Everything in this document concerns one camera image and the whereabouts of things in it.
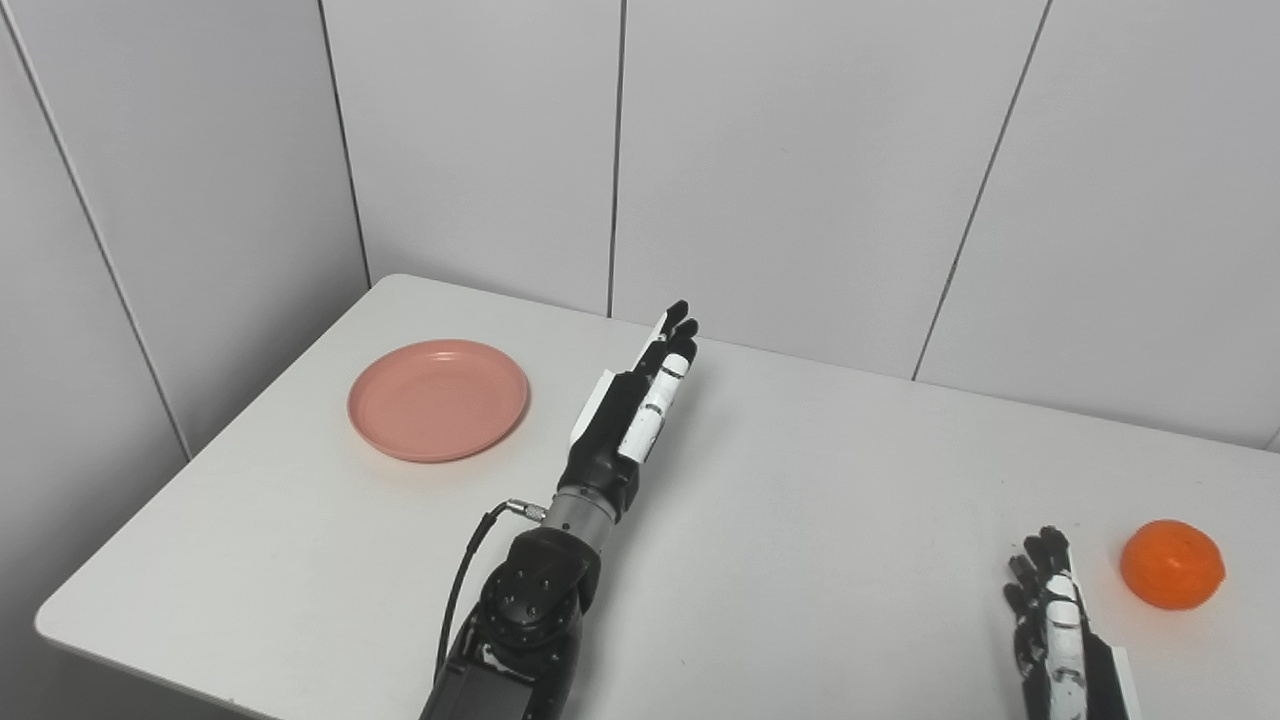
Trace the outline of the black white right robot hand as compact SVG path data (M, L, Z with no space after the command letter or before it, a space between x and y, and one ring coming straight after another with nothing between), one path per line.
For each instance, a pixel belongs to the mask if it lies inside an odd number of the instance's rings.
M1004 598L1015 618L1012 652L1027 716L1139 719L1129 657L1093 630L1066 536L1042 527L1007 568L1012 580Z

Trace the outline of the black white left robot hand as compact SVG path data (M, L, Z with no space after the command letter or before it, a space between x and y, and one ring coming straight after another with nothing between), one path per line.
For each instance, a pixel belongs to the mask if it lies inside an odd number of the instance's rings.
M557 489L598 502L618 523L639 492L639 473L698 355L698 320L684 299L668 306L632 368L604 370L570 434Z

